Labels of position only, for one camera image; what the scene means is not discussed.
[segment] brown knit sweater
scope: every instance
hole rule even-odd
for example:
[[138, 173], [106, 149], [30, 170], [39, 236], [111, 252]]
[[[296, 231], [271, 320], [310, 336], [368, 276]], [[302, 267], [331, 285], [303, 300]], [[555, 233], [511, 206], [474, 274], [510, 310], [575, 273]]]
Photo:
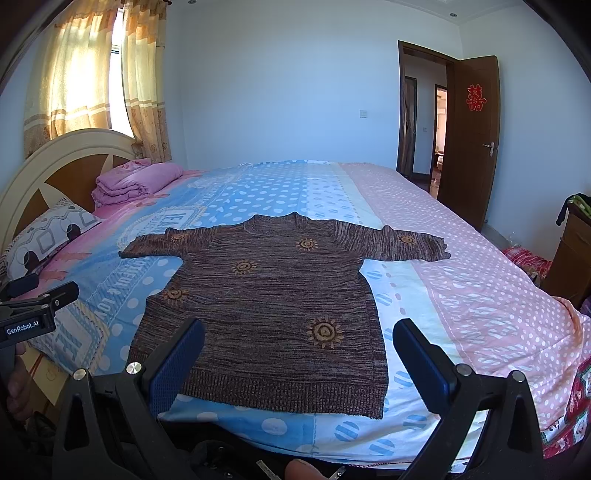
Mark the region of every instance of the brown knit sweater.
[[181, 257], [148, 297], [129, 358], [143, 361], [188, 318], [202, 319], [205, 346], [182, 392], [265, 410], [382, 418], [388, 389], [374, 297], [364, 258], [449, 258], [443, 239], [374, 230], [297, 213], [255, 215], [233, 226], [168, 229], [120, 252]]

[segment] human hand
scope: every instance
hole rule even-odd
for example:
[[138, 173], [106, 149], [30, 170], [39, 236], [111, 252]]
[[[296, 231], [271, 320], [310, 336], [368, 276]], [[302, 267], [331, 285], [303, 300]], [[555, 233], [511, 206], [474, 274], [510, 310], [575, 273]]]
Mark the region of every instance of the human hand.
[[8, 378], [8, 398], [6, 407], [17, 421], [25, 421], [33, 415], [31, 405], [31, 375], [27, 371], [24, 362], [19, 355], [27, 351], [25, 343], [18, 343], [15, 346], [17, 357], [14, 361], [14, 371]]
[[285, 480], [326, 480], [316, 468], [299, 458], [285, 467]]

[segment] pillow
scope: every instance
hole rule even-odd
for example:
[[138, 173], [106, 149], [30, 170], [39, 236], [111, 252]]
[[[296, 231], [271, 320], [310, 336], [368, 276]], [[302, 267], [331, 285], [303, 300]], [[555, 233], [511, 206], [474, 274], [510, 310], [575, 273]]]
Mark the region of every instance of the pillow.
[[0, 277], [8, 280], [39, 273], [69, 242], [98, 225], [100, 219], [69, 199], [59, 200], [33, 220], [8, 245], [0, 258]]

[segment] floor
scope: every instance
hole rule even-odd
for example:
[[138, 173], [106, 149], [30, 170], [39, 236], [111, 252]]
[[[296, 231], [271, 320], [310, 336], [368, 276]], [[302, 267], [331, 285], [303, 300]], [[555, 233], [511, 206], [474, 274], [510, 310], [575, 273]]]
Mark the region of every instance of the floor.
[[425, 192], [429, 192], [431, 197], [436, 199], [437, 195], [439, 194], [439, 182], [441, 180], [441, 172], [438, 169], [434, 168], [431, 175], [431, 181], [422, 179], [411, 179], [411, 182], [413, 182], [420, 189], [425, 190]]
[[[429, 194], [433, 198], [437, 198], [439, 193], [439, 182], [441, 180], [441, 172], [434, 168], [432, 172], [433, 177], [431, 178], [431, 182], [428, 180], [421, 180], [421, 179], [410, 179], [417, 187], [420, 189], [425, 190], [425, 192], [429, 192]], [[485, 223], [482, 227], [481, 234], [495, 247], [499, 250], [504, 250], [505, 248], [509, 248], [509, 240], [507, 240], [504, 236], [502, 236], [499, 232], [497, 232], [493, 227]]]

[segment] wooden headboard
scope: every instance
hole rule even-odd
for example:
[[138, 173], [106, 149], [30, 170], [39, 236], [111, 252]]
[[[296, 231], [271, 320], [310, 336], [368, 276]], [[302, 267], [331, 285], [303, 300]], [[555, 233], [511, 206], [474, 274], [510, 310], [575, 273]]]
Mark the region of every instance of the wooden headboard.
[[135, 158], [135, 140], [102, 128], [62, 135], [37, 150], [0, 195], [2, 251], [29, 223], [67, 197], [89, 212], [96, 178]]

